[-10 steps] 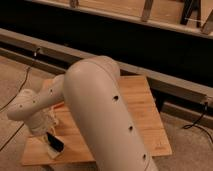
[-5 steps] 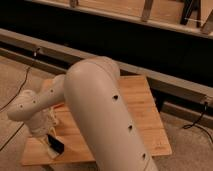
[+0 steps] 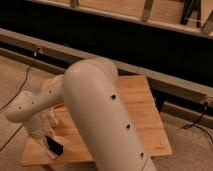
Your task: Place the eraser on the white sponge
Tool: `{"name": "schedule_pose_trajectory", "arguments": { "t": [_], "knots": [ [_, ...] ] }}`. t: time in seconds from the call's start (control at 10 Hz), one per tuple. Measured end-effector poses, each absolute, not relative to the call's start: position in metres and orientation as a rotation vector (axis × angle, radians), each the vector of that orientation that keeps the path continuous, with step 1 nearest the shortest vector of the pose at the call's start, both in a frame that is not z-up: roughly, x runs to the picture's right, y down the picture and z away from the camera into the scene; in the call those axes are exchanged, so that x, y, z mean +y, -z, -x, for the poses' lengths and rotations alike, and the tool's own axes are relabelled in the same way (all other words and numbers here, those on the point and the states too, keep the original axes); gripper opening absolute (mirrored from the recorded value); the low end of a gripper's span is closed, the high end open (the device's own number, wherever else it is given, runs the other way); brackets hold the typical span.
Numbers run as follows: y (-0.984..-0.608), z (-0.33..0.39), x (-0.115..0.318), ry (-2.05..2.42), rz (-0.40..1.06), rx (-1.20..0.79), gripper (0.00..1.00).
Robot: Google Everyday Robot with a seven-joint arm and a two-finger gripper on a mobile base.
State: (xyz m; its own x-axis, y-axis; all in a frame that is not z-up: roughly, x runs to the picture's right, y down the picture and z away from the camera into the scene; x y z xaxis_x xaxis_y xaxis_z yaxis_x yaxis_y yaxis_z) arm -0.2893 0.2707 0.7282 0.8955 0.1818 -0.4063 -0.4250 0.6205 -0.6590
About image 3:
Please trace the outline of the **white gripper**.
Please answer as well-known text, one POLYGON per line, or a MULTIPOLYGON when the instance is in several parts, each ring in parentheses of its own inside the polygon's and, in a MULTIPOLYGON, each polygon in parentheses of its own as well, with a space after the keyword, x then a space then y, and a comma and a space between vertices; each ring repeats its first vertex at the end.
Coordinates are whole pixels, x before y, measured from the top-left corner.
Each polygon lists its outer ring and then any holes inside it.
POLYGON ((34 139, 43 139, 46 136, 53 138, 53 127, 57 125, 57 118, 50 113, 40 112, 25 122, 28 134, 34 139))

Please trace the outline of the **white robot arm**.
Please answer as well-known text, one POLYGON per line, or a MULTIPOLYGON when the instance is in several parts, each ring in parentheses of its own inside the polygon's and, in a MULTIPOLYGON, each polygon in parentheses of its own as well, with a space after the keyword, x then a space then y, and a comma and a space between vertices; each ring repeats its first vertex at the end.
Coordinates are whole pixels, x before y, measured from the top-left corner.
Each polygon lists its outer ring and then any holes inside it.
POLYGON ((51 87, 5 111, 11 122, 23 122, 63 103, 99 171, 157 171, 123 104, 118 71, 106 58, 72 64, 51 87))

